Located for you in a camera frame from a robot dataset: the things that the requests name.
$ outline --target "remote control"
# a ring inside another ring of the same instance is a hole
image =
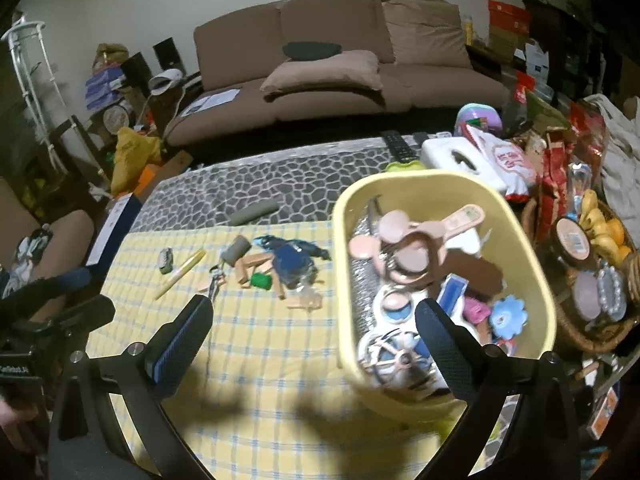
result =
[[[414,150],[411,149],[399,132],[396,132],[395,130],[387,130],[386,132],[382,132],[381,135],[385,140],[386,146],[391,152],[391,156],[395,160],[402,164],[418,160],[418,156],[415,154]]]

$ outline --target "blue gripper pad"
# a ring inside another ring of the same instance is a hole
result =
[[[415,327],[453,396],[472,403],[486,373],[482,347],[435,300],[422,300],[415,307]]]
[[[162,325],[147,345],[145,372],[158,399],[176,393],[213,324],[213,305],[196,294],[180,314]]]

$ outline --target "yellow bag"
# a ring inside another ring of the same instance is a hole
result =
[[[131,128],[121,128],[114,163],[111,193],[118,195],[136,186],[147,164],[162,163],[160,139],[143,137]]]

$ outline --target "bag of chips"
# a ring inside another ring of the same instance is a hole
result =
[[[527,202],[531,189],[536,185],[536,169],[522,149],[469,124],[462,125],[462,134],[484,155],[507,185],[505,198],[515,203]]]

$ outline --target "yellow marker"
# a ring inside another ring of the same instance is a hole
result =
[[[204,258],[204,255],[207,254],[207,251],[204,249],[198,250],[193,256],[190,256],[186,262],[184,262],[180,267],[178,267],[166,280],[164,285],[160,287],[160,290],[156,293],[154,300],[159,300],[162,298],[172,286],[180,281],[180,279],[196,264]]]

